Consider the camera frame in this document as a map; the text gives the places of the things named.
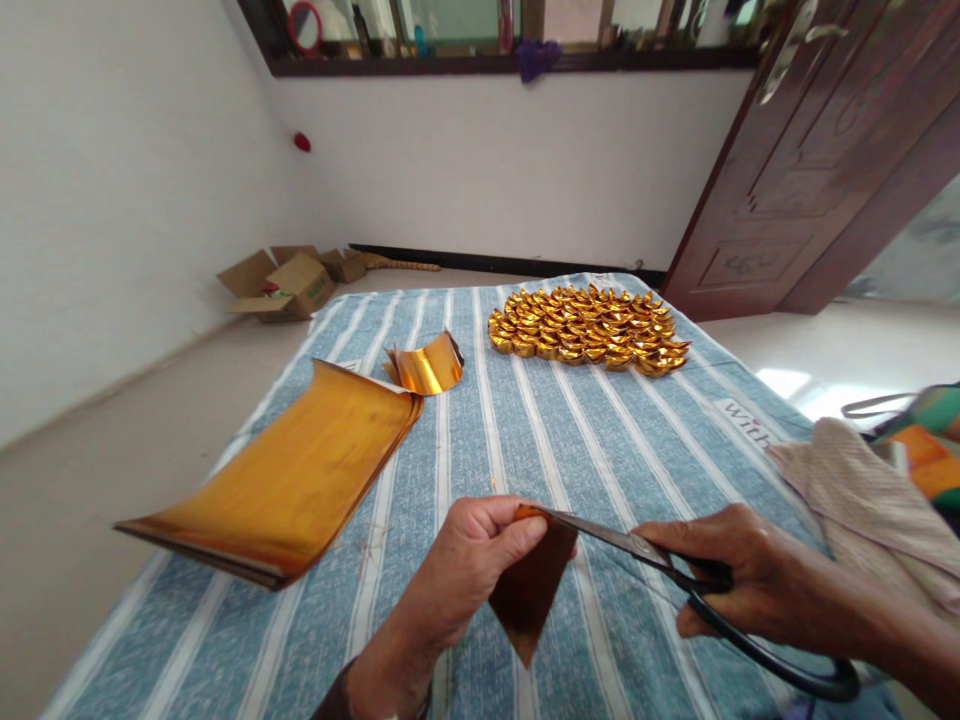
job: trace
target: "wooden door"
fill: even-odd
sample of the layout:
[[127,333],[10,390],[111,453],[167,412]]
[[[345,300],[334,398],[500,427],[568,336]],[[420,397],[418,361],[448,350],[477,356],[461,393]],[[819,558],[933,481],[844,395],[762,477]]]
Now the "wooden door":
[[[846,35],[793,33],[803,13]],[[798,0],[790,18],[662,289],[694,320],[776,310],[960,93],[957,0]],[[796,55],[763,103],[791,42]]]

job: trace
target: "scissor blade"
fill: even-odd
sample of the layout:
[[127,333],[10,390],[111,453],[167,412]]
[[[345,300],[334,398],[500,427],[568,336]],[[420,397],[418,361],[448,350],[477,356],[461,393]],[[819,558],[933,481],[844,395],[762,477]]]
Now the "scissor blade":
[[559,510],[551,510],[544,507],[538,507],[537,509],[570,527],[576,528],[580,532],[592,535],[599,540],[603,540],[605,543],[630,553],[638,560],[663,569],[673,568],[673,563],[670,561],[669,555],[639,535],[612,530],[603,525],[598,525],[589,520],[583,520],[576,515],[571,515]]

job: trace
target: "hand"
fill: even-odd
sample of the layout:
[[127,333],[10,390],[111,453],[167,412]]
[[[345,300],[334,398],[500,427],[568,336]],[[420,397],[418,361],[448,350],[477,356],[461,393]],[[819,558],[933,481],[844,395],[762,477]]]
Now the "hand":
[[521,502],[500,495],[453,504],[397,606],[350,668],[355,717],[416,713],[440,653],[463,638],[501,573],[547,531],[542,517],[513,522]]
[[[633,532],[667,550],[730,565],[734,589],[704,600],[743,632],[830,657],[869,654],[883,591],[746,505],[692,522],[646,523]],[[717,634],[689,605],[677,617],[677,630],[685,638]]]

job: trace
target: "door handle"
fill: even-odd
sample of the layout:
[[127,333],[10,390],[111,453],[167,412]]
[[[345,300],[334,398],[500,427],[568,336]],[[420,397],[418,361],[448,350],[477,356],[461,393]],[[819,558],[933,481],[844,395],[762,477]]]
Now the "door handle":
[[780,88],[780,83],[787,76],[790,69],[790,63],[793,62],[797,50],[804,43],[813,42],[825,37],[846,37],[850,31],[839,25],[814,25],[813,16],[817,14],[817,0],[807,0],[797,13],[797,19],[793,21],[790,28],[790,34],[787,41],[780,48],[780,54],[777,56],[770,76],[767,78],[767,84],[763,87],[763,95],[760,98],[760,104],[766,105]]
[[822,37],[846,37],[849,34],[849,30],[839,25],[834,25],[833,23],[829,23],[828,25],[814,25],[807,30],[804,42],[813,42]]

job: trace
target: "scissors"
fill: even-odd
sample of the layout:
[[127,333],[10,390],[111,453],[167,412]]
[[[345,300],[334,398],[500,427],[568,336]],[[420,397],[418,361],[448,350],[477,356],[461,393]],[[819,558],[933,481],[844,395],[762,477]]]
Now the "scissors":
[[817,675],[777,657],[740,632],[726,618],[714,610],[703,599],[703,596],[713,593],[727,593],[733,590],[733,570],[726,563],[688,557],[682,553],[673,553],[705,575],[703,579],[690,577],[674,567],[673,558],[669,552],[644,540],[639,535],[618,532],[559,510],[551,510],[540,506],[531,507],[568,527],[603,540],[608,545],[613,545],[629,553],[640,562],[662,572],[690,596],[688,601],[690,607],[706,620],[714,630],[729,640],[744,655],[798,690],[830,702],[850,702],[859,694],[860,682],[857,679],[857,672],[849,660],[833,658],[833,675]]

